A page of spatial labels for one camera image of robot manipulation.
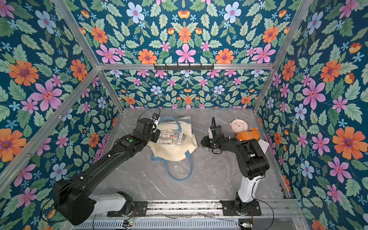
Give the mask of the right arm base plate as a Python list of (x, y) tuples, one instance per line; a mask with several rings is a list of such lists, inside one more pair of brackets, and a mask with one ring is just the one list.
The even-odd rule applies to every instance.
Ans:
[(222, 211), (224, 216), (261, 216), (261, 208), (259, 202), (253, 200), (243, 203), (239, 199), (235, 201), (221, 200)]

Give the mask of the cream canvas tote bag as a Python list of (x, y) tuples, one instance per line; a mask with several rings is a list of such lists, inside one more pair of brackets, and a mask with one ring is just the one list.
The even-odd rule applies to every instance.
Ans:
[[(152, 160), (162, 162), (165, 173), (172, 180), (182, 182), (189, 179), (193, 173), (192, 153), (197, 149), (196, 137), (192, 132), (191, 116), (163, 117), (157, 128), (161, 131), (157, 142), (148, 144), (152, 150)], [(167, 163), (179, 162), (184, 159), (189, 160), (188, 176), (181, 179), (173, 177), (167, 168)]]

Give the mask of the clear compass set case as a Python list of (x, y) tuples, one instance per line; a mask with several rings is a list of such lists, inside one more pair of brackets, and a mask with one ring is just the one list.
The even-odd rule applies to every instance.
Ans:
[(184, 133), (182, 132), (163, 132), (157, 141), (158, 144), (180, 146), (183, 143)]

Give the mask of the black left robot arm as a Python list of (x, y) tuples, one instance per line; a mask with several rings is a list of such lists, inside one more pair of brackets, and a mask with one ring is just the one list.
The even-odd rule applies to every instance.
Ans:
[(90, 216), (121, 212), (128, 216), (133, 211), (132, 197), (125, 192), (111, 195), (94, 195), (96, 187), (119, 165), (142, 151), (149, 142), (156, 142), (160, 135), (157, 128), (159, 115), (140, 118), (133, 133), (121, 137), (111, 150), (91, 167), (71, 180), (59, 180), (54, 185), (54, 207), (68, 222), (76, 226)]

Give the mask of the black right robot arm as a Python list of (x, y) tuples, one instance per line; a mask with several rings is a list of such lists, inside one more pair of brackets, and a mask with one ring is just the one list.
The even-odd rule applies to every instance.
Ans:
[(209, 136), (205, 136), (201, 144), (211, 150), (232, 152), (236, 156), (242, 180), (234, 201), (224, 201), (223, 215), (234, 216), (253, 215), (260, 216), (261, 208), (259, 200), (255, 198), (255, 193), (261, 179), (269, 170), (269, 161), (265, 153), (269, 143), (264, 140), (252, 138), (250, 140), (238, 140), (237, 138), (225, 137), (221, 126), (209, 128)]

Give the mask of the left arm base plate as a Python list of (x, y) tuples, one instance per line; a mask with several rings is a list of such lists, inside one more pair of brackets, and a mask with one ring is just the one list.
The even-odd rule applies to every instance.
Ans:
[(128, 201), (120, 211), (110, 211), (108, 217), (144, 217), (148, 210), (147, 201)]

